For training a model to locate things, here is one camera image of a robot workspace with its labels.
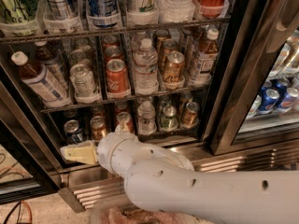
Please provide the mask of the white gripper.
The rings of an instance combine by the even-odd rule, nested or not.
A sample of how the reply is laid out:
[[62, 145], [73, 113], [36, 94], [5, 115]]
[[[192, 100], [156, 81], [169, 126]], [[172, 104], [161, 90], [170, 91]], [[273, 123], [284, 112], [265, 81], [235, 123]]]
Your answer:
[[147, 158], [147, 149], [132, 133], [114, 132], [101, 139], [97, 147], [88, 140], [60, 148], [61, 154], [68, 161], [94, 165], [97, 163], [112, 174], [123, 178], [135, 161]]

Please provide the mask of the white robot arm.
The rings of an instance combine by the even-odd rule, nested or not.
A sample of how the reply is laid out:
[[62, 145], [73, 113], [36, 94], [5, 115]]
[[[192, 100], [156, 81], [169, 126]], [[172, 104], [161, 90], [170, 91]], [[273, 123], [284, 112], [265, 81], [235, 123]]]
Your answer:
[[185, 156], [125, 132], [68, 145], [61, 153], [121, 176], [128, 199], [147, 211], [179, 212], [216, 224], [299, 222], [296, 171], [196, 172]]

